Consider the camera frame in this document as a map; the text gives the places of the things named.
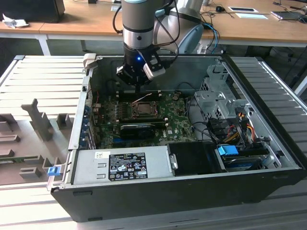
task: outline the motherboard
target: motherboard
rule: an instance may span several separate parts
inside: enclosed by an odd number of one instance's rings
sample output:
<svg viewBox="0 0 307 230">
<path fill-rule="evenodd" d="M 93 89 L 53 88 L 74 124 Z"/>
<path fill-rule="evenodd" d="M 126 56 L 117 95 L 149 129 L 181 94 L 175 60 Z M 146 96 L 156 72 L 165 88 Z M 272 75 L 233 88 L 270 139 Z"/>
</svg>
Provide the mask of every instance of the motherboard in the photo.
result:
<svg viewBox="0 0 307 230">
<path fill-rule="evenodd" d="M 117 94 L 97 100 L 95 132 L 101 149 L 196 141 L 179 94 Z"/>
</svg>

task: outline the white tissue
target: white tissue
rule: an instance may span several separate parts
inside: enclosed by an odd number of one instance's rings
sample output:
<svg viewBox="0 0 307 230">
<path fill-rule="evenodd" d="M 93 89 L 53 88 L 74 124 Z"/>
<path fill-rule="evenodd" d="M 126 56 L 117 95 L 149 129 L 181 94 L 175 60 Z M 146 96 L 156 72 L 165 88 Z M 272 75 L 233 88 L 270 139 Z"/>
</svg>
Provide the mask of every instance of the white tissue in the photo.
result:
<svg viewBox="0 0 307 230">
<path fill-rule="evenodd" d="M 28 26 L 29 25 L 23 19 L 15 20 L 15 19 L 6 17 L 4 14 L 2 14 L 2 16 L 3 16 L 2 22 L 4 24 L 6 24 L 8 27 L 15 29 L 16 27 L 22 27 L 22 26 Z"/>
</svg>

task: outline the black plastic cover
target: black plastic cover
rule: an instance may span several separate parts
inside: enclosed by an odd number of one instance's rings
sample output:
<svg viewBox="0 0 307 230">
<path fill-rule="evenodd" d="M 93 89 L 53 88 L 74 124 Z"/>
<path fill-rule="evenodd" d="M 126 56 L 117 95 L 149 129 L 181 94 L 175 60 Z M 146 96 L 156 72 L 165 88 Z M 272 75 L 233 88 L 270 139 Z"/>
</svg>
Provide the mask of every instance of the black plastic cover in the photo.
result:
<svg viewBox="0 0 307 230">
<path fill-rule="evenodd" d="M 167 145 L 168 154 L 176 156 L 178 169 L 175 176 L 221 173 L 216 145 L 208 141 L 178 142 Z"/>
</svg>

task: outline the blue cable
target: blue cable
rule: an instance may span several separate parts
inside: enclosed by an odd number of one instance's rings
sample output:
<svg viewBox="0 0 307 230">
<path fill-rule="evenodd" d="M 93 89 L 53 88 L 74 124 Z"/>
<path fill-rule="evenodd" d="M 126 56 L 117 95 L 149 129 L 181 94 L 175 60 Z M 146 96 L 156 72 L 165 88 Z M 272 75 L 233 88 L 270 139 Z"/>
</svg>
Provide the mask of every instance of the blue cable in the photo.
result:
<svg viewBox="0 0 307 230">
<path fill-rule="evenodd" d="M 206 26 L 208 26 L 210 29 L 212 29 L 212 31 L 214 32 L 214 35 L 215 35 L 215 45 L 214 45 L 214 48 L 213 48 L 213 50 L 212 50 L 212 54 L 213 54 L 213 53 L 214 53 L 214 50 L 215 50 L 216 47 L 217 47 L 217 33 L 216 33 L 216 30 L 215 30 L 212 26 L 210 26 L 209 24 L 204 23 L 204 25 L 206 25 Z"/>
</svg>

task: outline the blue plastic latch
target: blue plastic latch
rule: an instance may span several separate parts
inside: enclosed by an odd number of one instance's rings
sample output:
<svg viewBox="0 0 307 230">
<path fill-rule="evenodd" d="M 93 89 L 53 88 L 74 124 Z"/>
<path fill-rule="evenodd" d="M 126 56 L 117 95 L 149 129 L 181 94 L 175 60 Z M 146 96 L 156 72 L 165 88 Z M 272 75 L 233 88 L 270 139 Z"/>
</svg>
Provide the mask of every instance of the blue plastic latch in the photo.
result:
<svg viewBox="0 0 307 230">
<path fill-rule="evenodd" d="M 48 169 L 48 176 L 61 176 L 61 166 L 53 166 Z"/>
<path fill-rule="evenodd" d="M 238 155 L 238 150 L 234 145 L 223 145 L 217 149 L 221 156 Z"/>
</svg>

